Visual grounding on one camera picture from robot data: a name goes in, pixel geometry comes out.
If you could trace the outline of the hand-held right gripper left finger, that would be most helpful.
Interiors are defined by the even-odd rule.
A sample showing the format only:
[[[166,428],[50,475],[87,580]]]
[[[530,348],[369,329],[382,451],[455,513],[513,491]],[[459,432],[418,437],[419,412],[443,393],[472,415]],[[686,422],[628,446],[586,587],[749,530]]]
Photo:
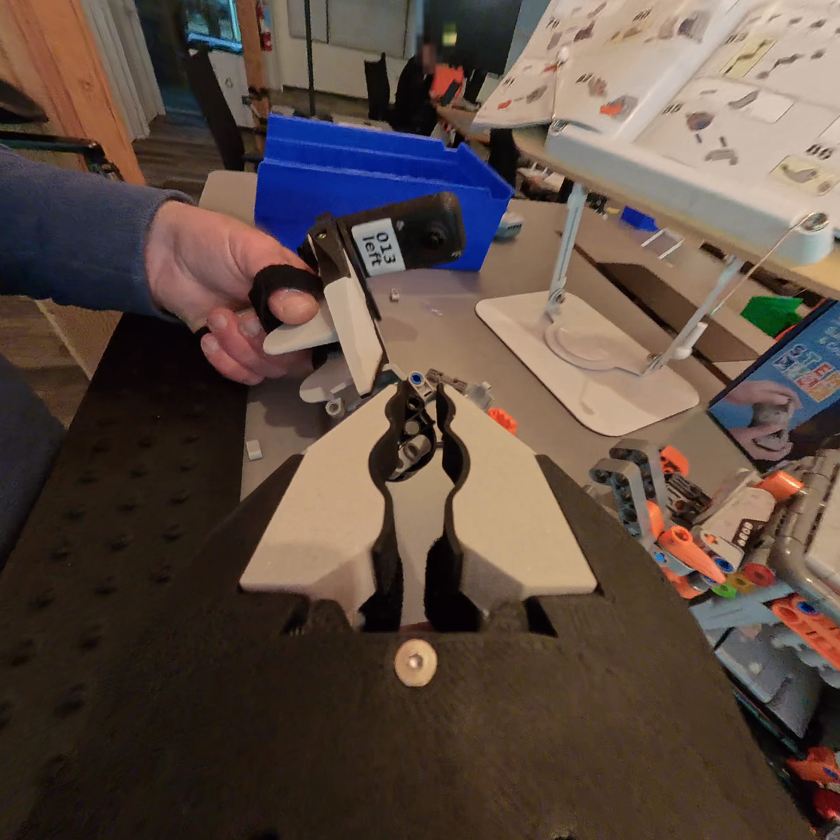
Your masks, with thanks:
[[[398,629],[404,578],[388,483],[405,419],[406,385],[388,385],[307,449],[239,580],[244,591],[333,601],[353,627]]]

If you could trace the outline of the person's left hand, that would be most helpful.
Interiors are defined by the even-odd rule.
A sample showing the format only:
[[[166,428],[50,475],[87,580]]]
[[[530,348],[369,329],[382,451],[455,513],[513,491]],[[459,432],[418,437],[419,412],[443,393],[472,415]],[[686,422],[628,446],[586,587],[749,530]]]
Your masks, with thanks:
[[[222,376],[257,385],[312,371],[309,350],[264,352],[266,333],[250,306],[253,279],[264,268],[308,270],[272,237],[229,216],[167,201],[150,226],[144,264],[154,303],[192,328],[207,328],[201,348]]]

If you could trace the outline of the black perforated board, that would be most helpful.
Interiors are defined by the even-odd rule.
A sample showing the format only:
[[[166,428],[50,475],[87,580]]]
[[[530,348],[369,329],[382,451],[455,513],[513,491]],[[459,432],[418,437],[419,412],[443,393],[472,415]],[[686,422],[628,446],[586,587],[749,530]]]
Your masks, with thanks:
[[[151,639],[238,504],[246,403],[187,328],[122,317],[2,572],[2,838],[159,747]]]

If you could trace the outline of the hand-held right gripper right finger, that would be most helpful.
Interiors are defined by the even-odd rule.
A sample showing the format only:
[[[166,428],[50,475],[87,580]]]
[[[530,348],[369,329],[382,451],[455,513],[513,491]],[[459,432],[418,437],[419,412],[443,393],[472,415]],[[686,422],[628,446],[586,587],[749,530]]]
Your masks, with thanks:
[[[497,606],[588,595],[596,578],[537,455],[450,385],[436,393],[452,487],[427,554],[424,610],[438,632],[473,632]]]

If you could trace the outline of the clear acrylic stand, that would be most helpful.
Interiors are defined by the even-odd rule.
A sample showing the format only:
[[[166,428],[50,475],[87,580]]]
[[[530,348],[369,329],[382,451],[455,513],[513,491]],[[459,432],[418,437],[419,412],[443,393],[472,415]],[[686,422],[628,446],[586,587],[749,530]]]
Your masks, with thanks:
[[[658,260],[667,261],[674,257],[684,244],[685,237],[668,228],[660,228],[647,236],[640,247]]]

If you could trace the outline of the blue storage bin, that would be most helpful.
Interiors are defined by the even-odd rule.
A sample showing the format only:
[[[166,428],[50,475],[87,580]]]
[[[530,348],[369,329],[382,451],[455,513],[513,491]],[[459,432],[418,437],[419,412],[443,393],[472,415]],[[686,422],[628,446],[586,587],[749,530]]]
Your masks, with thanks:
[[[456,194],[465,252],[448,267],[478,271],[513,188],[466,144],[334,122],[269,118],[257,170],[255,223],[295,249],[317,217],[340,217],[440,192]]]

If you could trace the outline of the person's left forearm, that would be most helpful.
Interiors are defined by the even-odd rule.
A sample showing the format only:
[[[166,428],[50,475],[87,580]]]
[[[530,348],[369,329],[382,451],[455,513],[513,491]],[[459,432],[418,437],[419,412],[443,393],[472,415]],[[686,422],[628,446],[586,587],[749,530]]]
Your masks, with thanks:
[[[170,201],[192,203],[181,192],[38,163],[3,146],[2,295],[162,317],[144,251]]]

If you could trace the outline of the robot kit box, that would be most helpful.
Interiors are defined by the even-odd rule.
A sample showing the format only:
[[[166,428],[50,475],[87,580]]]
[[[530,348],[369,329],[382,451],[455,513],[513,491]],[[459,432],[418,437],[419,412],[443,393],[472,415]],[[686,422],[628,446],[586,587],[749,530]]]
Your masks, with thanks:
[[[707,407],[758,470],[839,447],[839,302],[785,332]]]

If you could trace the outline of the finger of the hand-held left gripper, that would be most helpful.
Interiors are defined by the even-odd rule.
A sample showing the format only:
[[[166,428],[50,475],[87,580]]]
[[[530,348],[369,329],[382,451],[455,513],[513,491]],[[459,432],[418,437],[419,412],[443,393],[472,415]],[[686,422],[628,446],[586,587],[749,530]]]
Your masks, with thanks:
[[[361,282],[353,271],[324,285],[329,309],[353,385],[361,396],[374,390],[385,350],[368,308]]]

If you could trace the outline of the black wheel brick assembly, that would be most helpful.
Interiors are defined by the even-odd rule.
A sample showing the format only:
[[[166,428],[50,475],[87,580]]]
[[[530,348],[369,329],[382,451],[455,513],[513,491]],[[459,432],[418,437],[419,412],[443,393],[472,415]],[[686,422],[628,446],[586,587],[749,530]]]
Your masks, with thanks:
[[[331,354],[301,383],[299,396],[304,403],[320,406],[331,424],[353,413],[362,403],[350,368],[339,354]]]

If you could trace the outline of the tracked toy robot vehicle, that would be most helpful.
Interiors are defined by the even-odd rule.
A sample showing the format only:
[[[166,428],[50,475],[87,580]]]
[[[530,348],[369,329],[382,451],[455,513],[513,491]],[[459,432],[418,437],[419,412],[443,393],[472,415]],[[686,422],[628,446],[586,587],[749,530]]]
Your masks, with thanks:
[[[838,449],[709,496],[677,449],[625,438],[590,480],[688,605],[813,834],[838,838]]]

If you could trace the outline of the green plastic piece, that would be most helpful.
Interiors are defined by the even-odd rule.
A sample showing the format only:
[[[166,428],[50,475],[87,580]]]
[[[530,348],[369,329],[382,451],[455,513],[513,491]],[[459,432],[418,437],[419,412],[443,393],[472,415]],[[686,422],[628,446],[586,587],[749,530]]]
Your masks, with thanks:
[[[802,320],[803,301],[798,297],[752,297],[741,310],[741,317],[773,339]]]

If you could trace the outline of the black toy wheel assembly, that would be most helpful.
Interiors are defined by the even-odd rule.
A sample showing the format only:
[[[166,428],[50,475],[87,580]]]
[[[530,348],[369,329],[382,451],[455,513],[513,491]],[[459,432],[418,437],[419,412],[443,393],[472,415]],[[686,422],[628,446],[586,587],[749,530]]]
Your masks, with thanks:
[[[398,441],[398,464],[390,482],[408,480],[427,466],[437,447],[435,420],[429,412],[436,391],[420,371],[407,376],[409,386],[406,399],[405,422]]]

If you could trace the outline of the open instruction booklet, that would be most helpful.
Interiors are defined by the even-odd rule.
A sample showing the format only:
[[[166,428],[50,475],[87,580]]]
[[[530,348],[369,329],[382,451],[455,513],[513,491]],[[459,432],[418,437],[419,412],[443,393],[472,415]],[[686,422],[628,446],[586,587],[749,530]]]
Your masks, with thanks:
[[[552,2],[474,126],[552,122],[838,213],[838,2]]]

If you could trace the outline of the white book stand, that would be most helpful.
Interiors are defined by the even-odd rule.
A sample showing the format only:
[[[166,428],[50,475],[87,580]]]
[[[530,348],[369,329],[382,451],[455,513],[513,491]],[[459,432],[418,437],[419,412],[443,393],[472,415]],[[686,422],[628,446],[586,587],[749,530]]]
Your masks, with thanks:
[[[671,367],[690,355],[745,261],[792,273],[833,296],[827,265],[838,251],[838,210],[790,188],[740,185],[555,119],[514,138],[525,155],[574,183],[549,289],[476,304],[476,315],[584,426],[621,437],[683,413],[697,390]],[[665,350],[650,352],[567,289],[585,199],[595,192],[719,247],[723,268]]]

